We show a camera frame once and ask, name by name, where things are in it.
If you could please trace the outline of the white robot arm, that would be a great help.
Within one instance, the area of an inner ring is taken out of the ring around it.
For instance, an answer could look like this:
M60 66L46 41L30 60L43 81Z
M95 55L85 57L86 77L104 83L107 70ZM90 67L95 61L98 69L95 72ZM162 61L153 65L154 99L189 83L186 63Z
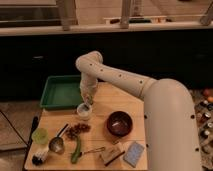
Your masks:
M202 171L194 103L182 83L106 66L98 51L78 57L75 65L84 98L103 80L144 102L148 171Z

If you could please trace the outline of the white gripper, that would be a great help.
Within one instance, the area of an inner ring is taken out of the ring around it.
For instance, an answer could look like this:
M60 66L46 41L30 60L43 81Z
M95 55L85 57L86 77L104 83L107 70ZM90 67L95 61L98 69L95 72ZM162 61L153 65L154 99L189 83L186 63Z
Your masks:
M80 92L83 101L89 105L93 104L94 95L97 92L98 80L88 74L81 74Z

